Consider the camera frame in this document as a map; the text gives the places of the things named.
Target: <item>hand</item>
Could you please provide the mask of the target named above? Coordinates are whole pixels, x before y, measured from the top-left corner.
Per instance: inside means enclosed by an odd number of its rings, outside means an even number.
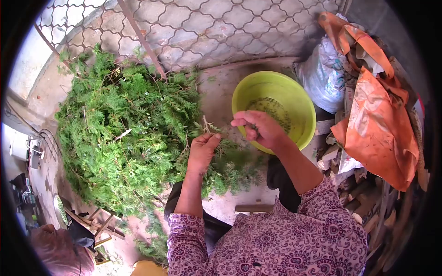
[[[266,148],[273,150],[281,139],[287,137],[282,127],[269,114],[262,111],[238,111],[233,116],[232,126],[244,125],[246,139],[256,141]]]
[[[215,135],[205,133],[193,139],[189,161],[187,162],[187,172],[204,175],[214,156],[213,151],[220,140],[221,134],[219,133]]]

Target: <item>yellow object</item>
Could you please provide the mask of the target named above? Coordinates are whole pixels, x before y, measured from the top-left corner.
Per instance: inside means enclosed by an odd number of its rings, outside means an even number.
[[[260,71],[245,77],[232,97],[232,112],[243,110],[266,111],[286,130],[298,148],[305,148],[313,138],[316,113],[312,100],[305,90],[292,78],[272,71]],[[246,132],[239,126],[243,136]],[[252,145],[263,152],[272,150],[255,141]]]
[[[138,261],[133,265],[130,276],[167,276],[167,269],[162,269],[153,261]]]

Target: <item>pink cloth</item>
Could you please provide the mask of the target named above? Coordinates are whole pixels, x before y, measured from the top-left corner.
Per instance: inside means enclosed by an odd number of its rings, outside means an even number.
[[[210,257],[202,218],[170,215],[169,275],[361,275],[367,235],[329,178],[301,195],[298,213],[239,214]]]

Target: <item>green plastic bowl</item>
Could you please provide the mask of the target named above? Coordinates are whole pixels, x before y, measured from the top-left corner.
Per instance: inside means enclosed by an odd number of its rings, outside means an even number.
[[[313,138],[316,113],[312,100],[292,78],[272,71],[260,71],[245,77],[237,85],[232,98],[232,112],[259,110],[273,114],[298,148],[305,148]],[[238,126],[243,136],[243,126]],[[255,141],[251,144],[263,152],[272,150]]]

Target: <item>sleeve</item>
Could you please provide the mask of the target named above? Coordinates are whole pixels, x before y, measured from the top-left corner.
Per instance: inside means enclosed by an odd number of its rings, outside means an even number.
[[[367,256],[367,233],[344,209],[333,181],[324,177],[321,184],[301,195],[298,213],[320,220],[321,233],[333,251],[335,274],[361,275]]]
[[[169,275],[203,275],[208,261],[204,220],[191,215],[170,214],[169,225]]]

